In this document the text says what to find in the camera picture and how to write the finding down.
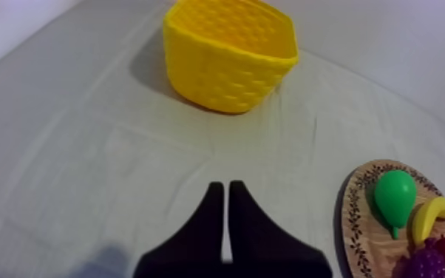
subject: purple grapes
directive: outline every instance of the purple grapes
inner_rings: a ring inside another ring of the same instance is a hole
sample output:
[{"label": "purple grapes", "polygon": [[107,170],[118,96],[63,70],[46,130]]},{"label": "purple grapes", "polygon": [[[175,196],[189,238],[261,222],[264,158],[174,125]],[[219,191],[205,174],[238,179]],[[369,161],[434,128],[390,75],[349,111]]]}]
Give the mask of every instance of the purple grapes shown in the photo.
[{"label": "purple grapes", "polygon": [[424,248],[410,259],[404,278],[445,278],[444,257],[434,248],[435,242],[433,238],[424,241]]}]

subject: toy banana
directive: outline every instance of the toy banana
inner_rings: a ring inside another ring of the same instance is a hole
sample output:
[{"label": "toy banana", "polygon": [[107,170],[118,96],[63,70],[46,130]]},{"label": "toy banana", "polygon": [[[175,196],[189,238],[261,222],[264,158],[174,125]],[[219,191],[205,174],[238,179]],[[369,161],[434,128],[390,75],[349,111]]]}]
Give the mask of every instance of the toy banana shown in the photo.
[{"label": "toy banana", "polygon": [[436,197],[419,208],[412,221],[412,238],[422,246],[433,228],[436,217],[445,218],[445,197]]}]

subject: white wall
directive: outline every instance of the white wall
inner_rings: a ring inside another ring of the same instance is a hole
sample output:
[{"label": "white wall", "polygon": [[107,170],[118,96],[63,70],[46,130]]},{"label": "white wall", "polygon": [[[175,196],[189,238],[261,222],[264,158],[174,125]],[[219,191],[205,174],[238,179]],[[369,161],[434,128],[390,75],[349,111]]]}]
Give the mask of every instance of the white wall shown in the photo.
[{"label": "white wall", "polygon": [[445,120],[445,0],[266,0],[292,17],[301,48]]},{"label": "white wall", "polygon": [[0,0],[0,58],[80,0]]}]

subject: white cloth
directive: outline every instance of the white cloth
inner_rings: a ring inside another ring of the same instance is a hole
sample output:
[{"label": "white cloth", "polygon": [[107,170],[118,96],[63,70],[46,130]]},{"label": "white cloth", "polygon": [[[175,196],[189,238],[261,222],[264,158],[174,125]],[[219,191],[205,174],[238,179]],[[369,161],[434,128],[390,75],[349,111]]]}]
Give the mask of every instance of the white cloth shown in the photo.
[{"label": "white cloth", "polygon": [[305,51],[249,113],[187,104],[163,63],[169,6],[85,1],[0,63],[0,277],[128,277],[236,179],[339,277],[333,210],[357,166],[400,160],[445,194],[445,124]]}]

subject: woven pattern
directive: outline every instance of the woven pattern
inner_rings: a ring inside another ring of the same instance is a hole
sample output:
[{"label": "woven pattern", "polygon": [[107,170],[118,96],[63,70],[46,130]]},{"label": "woven pattern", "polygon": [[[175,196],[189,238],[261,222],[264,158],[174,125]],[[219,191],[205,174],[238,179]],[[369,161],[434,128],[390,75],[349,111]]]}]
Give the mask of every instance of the woven pattern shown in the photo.
[{"label": "woven pattern", "polygon": [[181,0],[164,44],[173,87],[221,112],[250,110],[298,61],[291,20],[252,0]]}]

